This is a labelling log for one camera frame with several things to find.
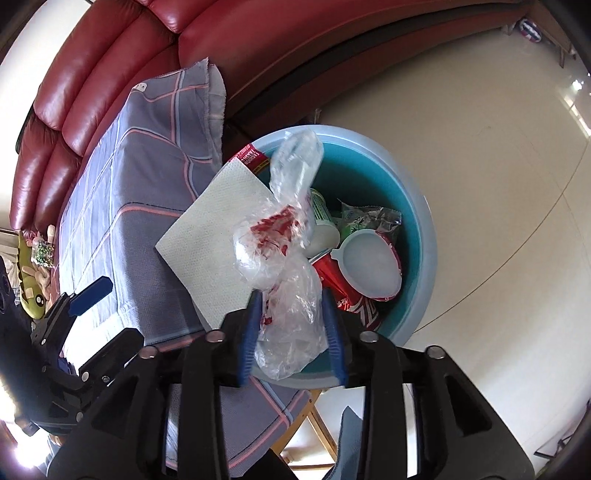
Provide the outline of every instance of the blue gripper pad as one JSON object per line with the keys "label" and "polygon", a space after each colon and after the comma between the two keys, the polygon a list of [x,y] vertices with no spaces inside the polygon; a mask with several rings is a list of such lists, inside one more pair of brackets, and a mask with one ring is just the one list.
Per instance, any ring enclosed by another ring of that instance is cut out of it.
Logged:
{"label": "blue gripper pad", "polygon": [[262,319],[262,293],[259,290],[253,290],[248,300],[246,313],[244,317],[244,329],[242,331],[242,340],[238,352],[238,382],[240,385],[246,384],[252,371],[252,363],[255,358],[256,341],[258,340],[259,330],[261,329]]}
{"label": "blue gripper pad", "polygon": [[91,307],[99,303],[112,291],[113,282],[109,277],[98,278],[79,294],[74,295],[70,301],[68,313],[71,317],[78,317],[90,310]]}
{"label": "blue gripper pad", "polygon": [[336,307],[332,292],[325,288],[322,291],[322,318],[324,330],[329,344],[330,366],[339,385],[346,385],[349,376],[345,365],[345,351],[343,349],[342,329],[339,327],[339,311]]}

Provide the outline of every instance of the screw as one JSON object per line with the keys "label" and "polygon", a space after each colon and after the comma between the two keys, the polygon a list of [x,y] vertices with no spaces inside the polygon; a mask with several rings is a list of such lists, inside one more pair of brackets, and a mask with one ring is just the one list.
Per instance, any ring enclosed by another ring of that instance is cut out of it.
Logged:
{"label": "screw", "polygon": [[379,339],[379,335],[375,332],[361,332],[359,335],[359,340],[363,343],[374,343],[377,342]]}
{"label": "screw", "polygon": [[445,350],[438,345],[427,347],[427,355],[435,360],[441,360],[445,357]]}
{"label": "screw", "polygon": [[158,355],[158,349],[155,346],[145,346],[138,353],[140,358],[147,360],[148,358],[154,358]]}
{"label": "screw", "polygon": [[205,339],[209,343],[219,343],[226,339],[226,334],[221,330],[212,330],[205,336]]}

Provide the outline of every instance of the plastic lid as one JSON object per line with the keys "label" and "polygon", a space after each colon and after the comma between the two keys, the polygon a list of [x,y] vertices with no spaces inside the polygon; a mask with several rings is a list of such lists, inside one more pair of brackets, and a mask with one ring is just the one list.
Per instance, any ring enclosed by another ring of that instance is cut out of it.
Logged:
{"label": "plastic lid", "polygon": [[361,295],[389,300],[402,286],[400,264],[391,244],[374,230],[349,235],[330,256],[339,263],[345,279]]}

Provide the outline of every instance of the checkered cloth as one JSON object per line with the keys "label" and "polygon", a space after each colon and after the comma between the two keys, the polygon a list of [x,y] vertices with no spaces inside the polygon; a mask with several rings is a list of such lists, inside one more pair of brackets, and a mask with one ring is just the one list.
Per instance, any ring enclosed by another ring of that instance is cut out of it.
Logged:
{"label": "checkered cloth", "polygon": [[[102,275],[115,288],[76,320],[64,346],[75,366],[125,327],[163,349],[188,345],[203,333],[191,297],[154,246],[221,164],[224,106],[221,75],[207,60],[146,80],[132,89],[92,153],[61,220],[60,288],[80,291]],[[179,399],[180,386],[170,398],[171,468]],[[309,394],[251,378],[240,390],[223,389],[221,400],[228,465],[236,477],[286,431]]]}

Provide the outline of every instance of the tiled floor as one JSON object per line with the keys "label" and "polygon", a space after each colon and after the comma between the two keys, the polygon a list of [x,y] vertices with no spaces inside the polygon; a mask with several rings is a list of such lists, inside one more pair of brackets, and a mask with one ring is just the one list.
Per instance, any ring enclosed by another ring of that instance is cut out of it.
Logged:
{"label": "tiled floor", "polygon": [[[490,31],[399,64],[322,115],[389,149],[432,209],[436,286],[407,346],[446,348],[530,456],[591,395],[590,87],[580,61],[563,70],[552,46]],[[338,437],[345,405],[362,402],[333,390],[318,409]],[[302,463],[330,460],[313,432],[293,442]]]}

